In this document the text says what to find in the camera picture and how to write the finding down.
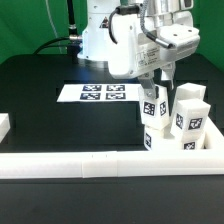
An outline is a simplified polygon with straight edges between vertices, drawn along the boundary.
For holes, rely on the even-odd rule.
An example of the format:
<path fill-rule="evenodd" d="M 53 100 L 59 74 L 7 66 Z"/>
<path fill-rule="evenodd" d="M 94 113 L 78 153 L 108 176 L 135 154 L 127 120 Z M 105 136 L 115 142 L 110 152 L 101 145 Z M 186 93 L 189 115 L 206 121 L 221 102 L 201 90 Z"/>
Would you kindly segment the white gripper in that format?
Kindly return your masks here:
<path fill-rule="evenodd" d="M 159 28 L 154 27 L 153 17 L 146 17 L 145 26 L 165 42 L 173 44 L 173 48 L 166 49 L 147 38 L 137 15 L 115 16 L 112 29 L 117 43 L 108 41 L 110 74 L 116 79 L 139 76 L 145 95 L 153 99 L 158 98 L 159 92 L 154 74 L 148 72 L 161 68 L 161 84 L 172 90 L 176 65 L 171 62 L 193 54 L 200 41 L 199 30 L 193 27 L 189 11 L 167 14 L 167 17 L 170 22 Z"/>

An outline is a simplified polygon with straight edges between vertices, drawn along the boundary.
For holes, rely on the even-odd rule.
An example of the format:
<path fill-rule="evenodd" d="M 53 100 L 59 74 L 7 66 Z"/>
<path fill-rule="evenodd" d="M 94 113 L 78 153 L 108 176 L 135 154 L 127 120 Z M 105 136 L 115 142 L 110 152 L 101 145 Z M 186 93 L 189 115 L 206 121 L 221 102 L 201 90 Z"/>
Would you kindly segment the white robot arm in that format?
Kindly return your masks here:
<path fill-rule="evenodd" d="M 79 61 L 106 67 L 115 79 L 137 78 L 146 96 L 158 98 L 154 71 L 172 86 L 175 62 L 199 44 L 193 6 L 194 0 L 87 0 Z"/>

